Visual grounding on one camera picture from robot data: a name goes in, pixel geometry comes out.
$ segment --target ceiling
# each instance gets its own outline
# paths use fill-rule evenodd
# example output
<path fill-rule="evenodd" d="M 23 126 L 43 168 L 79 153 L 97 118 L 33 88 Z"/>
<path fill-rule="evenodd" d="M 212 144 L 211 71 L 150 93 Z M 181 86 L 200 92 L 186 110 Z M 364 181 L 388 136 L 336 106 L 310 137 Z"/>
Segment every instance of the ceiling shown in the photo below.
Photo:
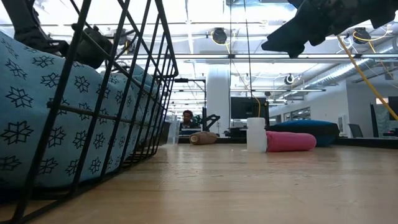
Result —
<path fill-rule="evenodd" d="M 262 0 L 262 3 L 255 3 L 257 0 L 246 0 L 246 13 L 244 7 L 234 6 L 232 9 L 226 5 L 225 0 L 163 0 L 165 13 L 169 23 L 170 33 L 172 35 L 173 47 L 176 54 L 196 55 L 196 54 L 284 54 L 282 52 L 265 52 L 260 45 L 266 41 L 268 34 L 279 28 L 283 23 L 294 17 L 296 9 L 284 0 Z M 82 0 L 75 0 L 80 6 Z M 142 17 L 144 15 L 146 1 L 131 1 L 129 12 L 140 28 Z M 70 24 L 77 21 L 77 13 L 69 0 L 36 0 L 35 8 L 39 13 L 39 19 L 42 28 L 54 39 L 63 39 L 70 41 L 73 30 Z M 87 22 L 95 24 L 104 34 L 112 34 L 117 28 L 121 7 L 117 0 L 95 0 L 92 1 Z M 156 21 L 157 9 L 154 2 L 151 4 L 149 16 L 147 19 L 144 40 L 148 46 L 154 31 L 154 22 Z M 211 32 L 216 27 L 222 27 L 228 35 L 228 48 L 225 45 L 217 45 L 212 41 Z M 369 21 L 356 25 L 355 27 L 365 27 L 371 33 L 372 37 L 381 37 L 386 33 L 387 27 L 373 30 Z M 131 30 L 131 26 L 126 24 L 126 30 Z M 3 6 L 0 4 L 0 30 L 13 35 L 13 26 Z M 398 32 L 398 25 L 393 24 L 389 27 L 389 33 L 386 38 L 381 38 L 373 42 L 378 45 L 395 35 Z M 161 27 L 158 30 L 154 51 L 159 50 L 161 40 Z M 347 40 L 347 45 L 358 52 L 369 50 L 368 45 L 352 44 L 352 39 Z M 140 54 L 144 54 L 144 49 L 140 49 Z M 328 37 L 324 43 L 312 47 L 310 44 L 305 46 L 303 54 L 343 54 L 341 46 L 336 37 Z M 139 60 L 138 64 L 145 66 L 146 60 Z M 184 78 L 205 79 L 210 66 L 218 64 L 229 65 L 227 60 L 215 59 L 181 59 L 178 60 L 178 70 L 180 76 Z M 247 60 L 237 60 L 231 65 L 231 87 L 243 87 L 246 74 L 251 70 L 252 87 L 270 87 L 286 88 L 284 77 L 293 74 L 299 77 L 299 82 L 305 83 L 313 79 L 321 72 L 335 66 L 334 61 L 303 61 L 293 60 L 280 61 L 261 61 L 257 60 L 248 63 Z M 175 88 L 179 89 L 198 89 L 199 87 L 190 83 L 176 83 Z M 203 99 L 204 95 L 200 92 L 182 92 L 173 94 L 175 99 L 195 98 Z"/>

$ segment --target light blue cushion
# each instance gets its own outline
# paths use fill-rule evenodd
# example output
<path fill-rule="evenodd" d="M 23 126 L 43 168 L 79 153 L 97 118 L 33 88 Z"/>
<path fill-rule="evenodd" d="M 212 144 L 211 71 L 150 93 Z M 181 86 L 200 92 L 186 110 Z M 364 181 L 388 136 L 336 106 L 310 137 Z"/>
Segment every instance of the light blue cushion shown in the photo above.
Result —
<path fill-rule="evenodd" d="M 64 61 L 55 55 L 26 47 L 0 32 L 0 188 L 23 186 L 47 119 L 47 102 L 54 97 Z M 140 82 L 143 72 L 137 66 L 134 69 L 134 79 Z M 120 73 L 111 75 L 101 106 L 102 114 L 116 115 L 126 79 Z M 93 111 L 102 80 L 102 74 L 75 62 L 62 104 Z M 152 77 L 148 75 L 145 82 L 147 91 L 151 81 Z M 123 118 L 132 118 L 138 89 L 134 84 L 131 85 Z M 137 121 L 142 119 L 146 101 L 147 96 L 141 99 Z M 146 116 L 147 123 L 152 106 L 151 100 Z M 36 178 L 37 186 L 59 187 L 72 182 L 90 121 L 91 117 L 87 115 L 59 111 Z M 113 124 L 112 120 L 97 120 L 81 181 L 100 175 Z M 106 164 L 108 172 L 119 165 L 125 144 L 129 144 L 127 154 L 133 151 L 138 128 L 135 125 L 130 142 L 125 142 L 129 125 L 119 125 L 111 158 L 109 164 Z M 146 128 L 143 129 L 140 141 L 143 140 L 145 131 Z"/>

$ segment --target white cylinder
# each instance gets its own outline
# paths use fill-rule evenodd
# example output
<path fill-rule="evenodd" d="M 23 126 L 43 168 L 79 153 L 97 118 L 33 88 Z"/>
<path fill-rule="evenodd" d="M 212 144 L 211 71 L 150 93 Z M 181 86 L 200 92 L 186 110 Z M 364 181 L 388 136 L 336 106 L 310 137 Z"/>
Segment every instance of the white cylinder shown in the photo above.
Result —
<path fill-rule="evenodd" d="M 246 140 L 249 152 L 267 151 L 267 135 L 265 127 L 266 121 L 264 118 L 248 118 Z"/>
<path fill-rule="evenodd" d="M 266 127 L 266 120 L 264 118 L 248 118 L 248 129 L 258 130 Z"/>

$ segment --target pink cylinder pillow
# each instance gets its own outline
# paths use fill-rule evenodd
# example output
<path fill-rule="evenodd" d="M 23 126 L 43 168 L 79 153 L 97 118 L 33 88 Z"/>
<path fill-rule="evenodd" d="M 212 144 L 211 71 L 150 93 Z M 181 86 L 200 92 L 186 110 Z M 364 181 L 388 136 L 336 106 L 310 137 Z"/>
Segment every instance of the pink cylinder pillow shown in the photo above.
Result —
<path fill-rule="evenodd" d="M 317 145 L 312 134 L 267 131 L 267 152 L 311 151 Z"/>

